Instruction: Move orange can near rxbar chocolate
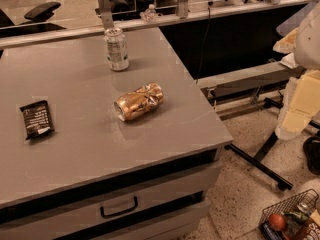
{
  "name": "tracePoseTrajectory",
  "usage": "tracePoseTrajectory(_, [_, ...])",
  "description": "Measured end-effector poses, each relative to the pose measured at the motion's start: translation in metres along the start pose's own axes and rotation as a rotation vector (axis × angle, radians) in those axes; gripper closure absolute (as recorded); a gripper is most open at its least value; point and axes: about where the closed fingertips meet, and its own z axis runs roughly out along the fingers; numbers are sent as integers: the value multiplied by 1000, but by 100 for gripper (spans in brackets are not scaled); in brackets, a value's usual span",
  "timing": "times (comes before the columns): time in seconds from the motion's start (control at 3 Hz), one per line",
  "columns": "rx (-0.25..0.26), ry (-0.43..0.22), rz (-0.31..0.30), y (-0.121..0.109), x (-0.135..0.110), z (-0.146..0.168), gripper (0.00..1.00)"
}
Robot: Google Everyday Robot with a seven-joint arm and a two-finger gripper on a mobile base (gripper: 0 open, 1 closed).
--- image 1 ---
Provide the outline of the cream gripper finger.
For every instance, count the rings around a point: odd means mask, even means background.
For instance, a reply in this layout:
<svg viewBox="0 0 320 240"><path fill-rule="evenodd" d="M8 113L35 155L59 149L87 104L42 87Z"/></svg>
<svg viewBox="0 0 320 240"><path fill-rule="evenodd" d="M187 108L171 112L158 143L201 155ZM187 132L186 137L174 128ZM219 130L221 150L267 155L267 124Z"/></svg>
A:
<svg viewBox="0 0 320 240"><path fill-rule="evenodd" d="M299 79L291 77L286 85L275 134L290 140L307 127L320 111L320 72L307 71Z"/></svg>

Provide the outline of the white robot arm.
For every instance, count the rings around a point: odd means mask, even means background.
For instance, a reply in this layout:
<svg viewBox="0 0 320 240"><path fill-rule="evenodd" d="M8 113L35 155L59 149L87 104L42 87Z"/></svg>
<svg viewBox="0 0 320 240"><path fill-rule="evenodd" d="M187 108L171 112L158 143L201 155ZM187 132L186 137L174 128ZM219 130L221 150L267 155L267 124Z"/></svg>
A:
<svg viewBox="0 0 320 240"><path fill-rule="evenodd" d="M320 111L320 4L316 3L297 28L277 41L273 50L306 69L299 79L289 79L275 128L279 139L290 140Z"/></svg>

